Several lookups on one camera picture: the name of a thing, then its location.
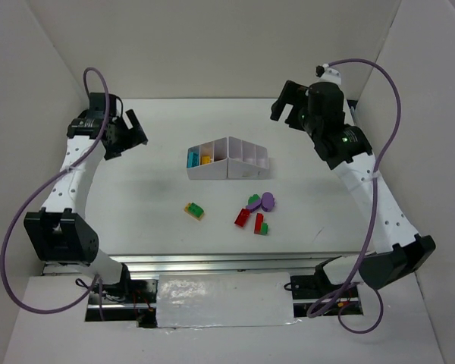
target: white panel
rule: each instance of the white panel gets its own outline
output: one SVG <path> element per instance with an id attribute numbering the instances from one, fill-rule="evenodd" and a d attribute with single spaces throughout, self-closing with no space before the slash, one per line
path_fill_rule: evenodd
<path id="1" fill-rule="evenodd" d="M 24 2 L 0 1 L 0 247 L 20 204 L 61 165 L 67 124 L 81 106 L 77 91 Z M 22 297 L 39 264 L 21 220 L 7 262 L 11 286 Z M 17 312 L 0 281 L 0 363 Z"/>
<path id="2" fill-rule="evenodd" d="M 74 277 L 31 278 L 25 300 L 58 307 L 82 290 Z M 374 293 L 359 290 L 364 316 L 344 317 L 367 328 L 377 317 Z M 231 364 L 443 364 L 414 275 L 381 290 L 385 317 L 371 334 L 346 332 L 337 318 L 304 318 L 263 328 L 141 329 L 132 322 L 84 322 L 86 302 L 59 315 L 20 312 L 4 364 L 147 362 Z"/>
<path id="3" fill-rule="evenodd" d="M 77 80 L 105 72 L 124 98 L 275 97 L 315 66 L 374 60 L 400 0 L 29 0 Z M 369 75 L 351 67 L 347 96 Z"/>
<path id="4" fill-rule="evenodd" d="M 160 275 L 160 328 L 280 326 L 295 322 L 286 272 L 234 275 Z"/>
<path id="5" fill-rule="evenodd" d="M 403 1 L 378 63 L 394 78 L 403 103 L 400 133 L 381 168 L 409 220 L 437 244 L 419 276 L 444 357 L 453 364 L 455 10 L 450 2 Z M 393 100 L 391 88 L 373 72 L 357 116 L 376 152 L 394 125 Z"/>

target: purple block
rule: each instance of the purple block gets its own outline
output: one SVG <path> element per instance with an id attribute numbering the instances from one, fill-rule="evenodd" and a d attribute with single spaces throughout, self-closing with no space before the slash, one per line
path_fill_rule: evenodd
<path id="1" fill-rule="evenodd" d="M 257 199 L 255 202 L 250 203 L 249 205 L 246 206 L 246 210 L 248 210 L 249 212 L 256 211 L 261 206 L 261 201 L 262 199 Z"/>
<path id="2" fill-rule="evenodd" d="M 264 212 L 270 212 L 275 207 L 275 198 L 270 192 L 263 193 L 261 198 L 261 208 Z"/>

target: wire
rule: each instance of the wire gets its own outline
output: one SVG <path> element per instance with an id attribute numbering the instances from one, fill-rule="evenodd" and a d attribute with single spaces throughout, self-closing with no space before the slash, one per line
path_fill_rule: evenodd
<path id="1" fill-rule="evenodd" d="M 120 118 L 123 118 L 123 100 L 116 96 L 116 99 L 121 103 L 121 113 Z"/>
<path id="2" fill-rule="evenodd" d="M 378 157 L 376 158 L 376 161 L 375 161 L 375 164 L 374 164 L 374 168 L 372 170 L 372 172 L 375 173 L 376 171 L 378 171 L 379 165 L 381 164 L 381 160 L 383 159 L 384 154 L 386 154 L 389 146 L 392 144 L 394 138 L 396 137 L 397 131 L 400 128 L 400 122 L 401 122 L 401 98 L 400 98 L 400 94 L 398 93 L 397 88 L 396 88 L 396 84 L 394 83 L 394 81 L 391 78 L 391 76 L 384 70 L 383 67 L 381 67 L 379 64 L 376 64 L 373 61 L 369 61 L 367 59 L 362 59 L 362 58 L 348 58 L 348 59 L 342 59 L 342 60 L 339 60 L 339 61 L 331 62 L 331 63 L 328 64 L 328 66 L 329 67 L 333 67 L 335 65 L 344 64 L 344 63 L 363 63 L 363 64 L 368 64 L 368 65 L 376 68 L 378 71 L 380 71 L 383 74 L 383 76 L 386 78 L 386 80 L 388 80 L 389 84 L 391 85 L 391 89 L 393 89 L 394 97 L 396 99 L 396 108 L 397 108 L 396 122 L 394 123 L 393 132 L 391 133 L 388 141 L 385 143 L 385 145 L 383 146 L 381 152 L 379 153 Z M 366 233 L 366 238 L 364 239 L 364 244 L 362 245 L 362 249 L 361 249 L 361 251 L 359 253 L 359 256 L 357 257 L 356 263 L 354 264 L 352 270 L 350 271 L 349 276 L 347 277 L 345 282 L 342 284 L 342 286 L 338 290 L 335 290 L 334 292 L 331 292 L 331 293 L 325 295 L 324 297 L 318 299 L 315 302 L 315 304 L 310 306 L 310 308 L 307 310 L 307 316 L 308 317 L 314 318 L 314 317 L 323 315 L 326 311 L 328 311 L 334 305 L 334 303 L 337 302 L 339 297 L 342 296 L 342 294 L 346 290 L 348 290 L 350 288 L 351 281 L 353 280 L 354 276 L 356 275 L 357 271 L 359 270 L 359 268 L 360 268 L 360 266 L 362 264 L 362 261 L 364 260 L 364 257 L 365 257 L 365 255 L 367 253 L 367 249 L 369 248 L 369 243 L 370 243 L 371 238 L 372 238 L 372 233 L 374 232 L 377 209 L 378 209 L 378 179 L 377 178 L 373 178 L 372 179 L 371 218 L 369 219 L 369 227 L 368 227 L 368 230 L 367 230 L 367 233 Z M 370 327 L 369 329 L 364 330 L 363 332 L 356 332 L 356 331 L 354 331 L 352 329 L 349 329 L 339 319 L 340 323 L 342 324 L 342 326 L 345 329 L 347 329 L 350 332 L 354 332 L 354 333 L 366 334 L 366 333 L 368 333 L 370 331 L 373 331 L 374 329 L 376 329 L 378 327 L 378 325 L 381 323 L 384 310 L 383 310 L 383 304 L 382 304 L 381 295 L 379 294 L 379 292 L 376 292 L 376 294 L 378 295 L 378 298 L 380 300 L 380 307 L 381 307 L 381 310 L 379 312 L 379 317 L 378 317 L 378 320 L 376 321 L 376 323 L 372 327 Z M 322 308 L 320 308 L 316 312 L 313 312 L 315 307 L 317 307 L 317 305 L 321 304 L 322 301 L 327 299 L 327 298 L 331 298 L 331 300 L 328 303 L 326 303 Z"/>
<path id="3" fill-rule="evenodd" d="M 146 299 L 146 297 L 143 296 L 142 293 L 141 293 L 139 290 L 136 290 L 136 291 L 137 291 L 137 293 L 138 293 L 138 296 L 139 296 L 140 298 L 143 298 L 143 300 L 145 301 L 146 305 L 149 307 L 149 311 L 152 312 L 153 309 L 152 309 L 152 307 L 150 306 L 150 303 L 149 303 L 149 301 Z"/>
<path id="4" fill-rule="evenodd" d="M 84 281 L 81 278 L 76 278 L 74 283 L 79 287 L 86 288 L 86 289 L 89 288 L 89 286 L 86 283 L 84 283 Z"/>
<path id="5" fill-rule="evenodd" d="M 86 153 L 84 153 L 81 157 L 79 157 L 71 165 L 71 167 L 77 167 L 78 165 L 80 165 L 93 152 L 93 150 L 96 148 L 96 146 L 101 141 L 102 135 L 103 135 L 103 133 L 105 131 L 105 128 L 106 128 L 106 125 L 107 125 L 108 119 L 109 119 L 109 92 L 108 92 L 108 86 L 106 85 L 105 78 L 103 77 L 101 72 L 99 72 L 96 68 L 88 67 L 86 70 L 84 70 L 84 73 L 83 73 L 84 89 L 86 90 L 86 93 L 89 95 L 89 89 L 88 89 L 88 83 L 87 83 L 87 80 L 86 80 L 86 76 L 87 76 L 87 74 L 90 71 L 92 71 L 92 72 L 94 72 L 94 73 L 96 73 L 98 75 L 98 77 L 101 80 L 101 83 L 103 85 L 103 89 L 104 89 L 104 92 L 105 92 L 105 117 L 104 117 L 103 122 L 101 124 L 101 129 L 99 130 L 98 136 L 94 140 L 94 142 L 91 145 L 91 147 L 87 150 Z M 98 275 L 95 275 L 94 278 L 93 278 L 93 281 L 91 282 L 91 285 L 86 289 L 86 292 L 84 292 L 83 295 L 81 295 L 74 302 L 72 302 L 72 303 L 70 303 L 70 304 L 68 304 L 66 306 L 58 307 L 57 309 L 37 309 L 35 307 L 28 306 L 27 304 L 25 304 L 22 301 L 20 301 L 20 299 L 15 295 L 14 291 L 11 289 L 10 283 L 8 282 L 7 272 L 6 272 L 6 269 L 5 269 L 5 256 L 6 256 L 6 252 L 7 252 L 7 246 L 8 246 L 8 243 L 10 241 L 10 236 L 12 234 L 12 231 L 14 230 L 14 227 L 15 227 L 18 219 L 20 218 L 22 213 L 24 213 L 24 211 L 27 208 L 27 206 L 43 190 L 45 190 L 49 185 L 54 183 L 59 178 L 65 176 L 70 170 L 71 170 L 70 168 L 63 168 L 59 173 L 57 173 L 55 176 L 52 176 L 51 178 L 49 178 L 42 186 L 40 186 L 37 190 L 32 192 L 32 194 L 25 200 L 25 202 L 22 204 L 22 206 L 15 213 L 14 217 L 11 220 L 10 225 L 8 226 L 7 232 L 5 233 L 5 237 L 3 239 L 2 249 L 0 251 L 0 277 L 2 279 L 3 286 L 5 288 L 5 291 L 7 292 L 7 295 L 11 298 L 11 300 L 17 306 L 19 306 L 21 309 L 25 309 L 26 311 L 31 312 L 31 313 L 37 313 L 37 314 L 40 314 L 40 315 L 50 315 L 52 313 L 58 313 L 58 312 L 66 311 L 67 309 L 70 309 L 71 307 L 76 306 L 79 302 L 84 300 L 89 295 L 89 293 L 93 290 L 93 288 L 96 285 L 96 283 L 100 283 L 101 284 L 101 281 L 100 281 L 101 278 Z"/>
<path id="6" fill-rule="evenodd" d="M 104 298 L 108 301 L 114 302 L 114 303 L 124 303 L 125 298 L 123 297 L 122 300 L 117 300 L 117 297 L 111 296 L 109 294 L 104 294 Z"/>
<path id="7" fill-rule="evenodd" d="M 376 329 L 379 326 L 379 324 L 381 323 L 381 320 L 382 320 L 382 316 L 384 314 L 384 304 L 382 302 L 381 294 L 377 290 L 373 290 L 373 291 L 376 293 L 376 296 L 378 297 L 378 301 L 379 301 L 379 316 L 378 316 L 378 319 L 376 320 L 376 322 L 370 328 L 367 328 L 365 330 L 354 330 L 353 328 L 350 328 L 349 326 L 344 324 L 342 322 L 342 312 L 344 312 L 344 310 L 347 307 L 349 307 L 349 306 L 356 306 L 357 305 L 357 303 L 355 303 L 355 302 L 347 301 L 348 303 L 344 304 L 339 309 L 339 313 L 337 314 L 337 318 L 338 318 L 338 320 L 339 320 L 339 322 L 340 322 L 340 324 L 342 325 L 343 328 L 345 328 L 349 332 L 352 332 L 353 334 L 367 334 L 367 333 L 373 331 L 374 329 Z"/>
<path id="8" fill-rule="evenodd" d="M 291 287 L 291 282 L 288 282 L 287 284 L 285 284 L 285 285 L 283 286 L 283 288 L 284 288 L 285 290 L 287 290 L 288 292 L 293 292 L 293 289 L 292 289 L 292 287 Z"/>

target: red wire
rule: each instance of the red wire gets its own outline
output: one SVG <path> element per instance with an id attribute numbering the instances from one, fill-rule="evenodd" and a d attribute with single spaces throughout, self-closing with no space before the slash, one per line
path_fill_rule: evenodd
<path id="1" fill-rule="evenodd" d="M 146 305 L 149 307 L 149 311 L 153 311 L 152 307 L 150 307 L 149 301 L 144 296 L 142 296 L 142 294 L 141 294 L 141 292 L 139 290 L 136 290 L 136 291 L 138 292 L 139 296 L 143 298 L 143 300 L 145 301 Z"/>

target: metal rail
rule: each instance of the metal rail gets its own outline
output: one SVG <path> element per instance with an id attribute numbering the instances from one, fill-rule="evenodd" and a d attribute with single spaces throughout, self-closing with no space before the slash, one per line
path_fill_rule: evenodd
<path id="1" fill-rule="evenodd" d="M 349 256 L 357 252 L 340 253 L 255 253 L 215 255 L 156 255 L 111 256 L 125 263 L 133 279 L 158 279 L 160 274 L 228 274 L 238 271 L 288 271 L 292 275 L 312 274 L 313 269 L 328 259 Z M 44 275 L 76 275 L 72 266 L 46 263 Z"/>

